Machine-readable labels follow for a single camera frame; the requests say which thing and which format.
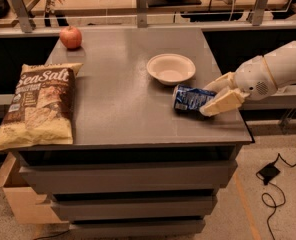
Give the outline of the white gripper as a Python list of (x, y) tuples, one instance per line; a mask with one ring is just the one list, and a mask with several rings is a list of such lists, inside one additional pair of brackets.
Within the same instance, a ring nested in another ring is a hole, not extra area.
[(212, 117), (238, 109), (246, 98), (267, 98), (277, 92), (277, 86), (264, 57), (256, 56), (242, 63), (235, 73), (228, 72), (210, 82), (204, 90), (218, 93), (199, 109), (203, 116)]

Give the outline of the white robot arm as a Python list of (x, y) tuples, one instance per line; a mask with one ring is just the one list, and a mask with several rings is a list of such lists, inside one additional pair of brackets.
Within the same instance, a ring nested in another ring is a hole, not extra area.
[(238, 109), (246, 100), (262, 100), (280, 88), (296, 84), (296, 41), (242, 63), (204, 87), (215, 97), (199, 108), (211, 117)]

